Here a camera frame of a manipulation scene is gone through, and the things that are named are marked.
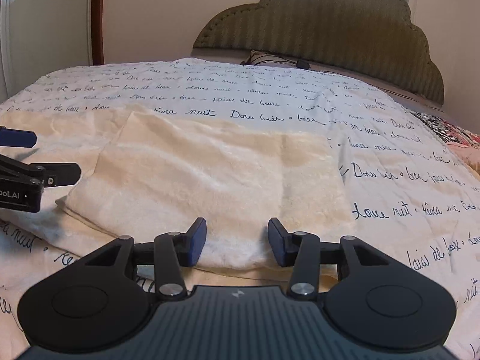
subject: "wooden trim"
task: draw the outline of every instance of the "wooden trim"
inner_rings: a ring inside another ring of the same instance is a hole
[[[104,65],[103,59],[103,0],[91,0],[92,62]]]

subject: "black object on bed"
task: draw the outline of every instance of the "black object on bed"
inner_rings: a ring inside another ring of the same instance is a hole
[[[0,146],[34,147],[32,131],[0,127]],[[26,164],[0,155],[0,208],[39,212],[43,188],[74,185],[81,176],[76,163]]]
[[[276,218],[268,240],[279,286],[195,286],[180,266],[194,266],[207,227],[135,244],[122,236],[30,288],[18,318],[30,359],[454,359],[442,345],[455,320],[440,285],[360,239],[321,242],[289,233]],[[155,292],[133,278],[154,265]],[[321,264],[336,264],[339,283],[318,293]]]

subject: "bed sheet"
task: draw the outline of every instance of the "bed sheet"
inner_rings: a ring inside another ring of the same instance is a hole
[[[165,116],[327,137],[359,236],[450,291],[457,319],[447,346],[462,359],[480,358],[480,182],[386,93],[332,73],[186,58],[54,72],[0,112],[132,103]]]

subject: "wall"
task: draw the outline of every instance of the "wall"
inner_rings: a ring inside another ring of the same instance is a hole
[[[88,0],[11,0],[2,32],[10,42],[9,96],[51,71],[89,65],[87,12]]]
[[[410,0],[412,21],[425,32],[442,73],[445,104],[461,126],[480,133],[480,0]]]
[[[190,55],[216,14],[258,0],[104,0],[105,63],[166,61]]]

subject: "headboard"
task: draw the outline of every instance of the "headboard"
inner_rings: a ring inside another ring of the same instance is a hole
[[[268,51],[348,69],[443,104],[443,80],[405,0],[260,0],[224,10],[194,48]]]

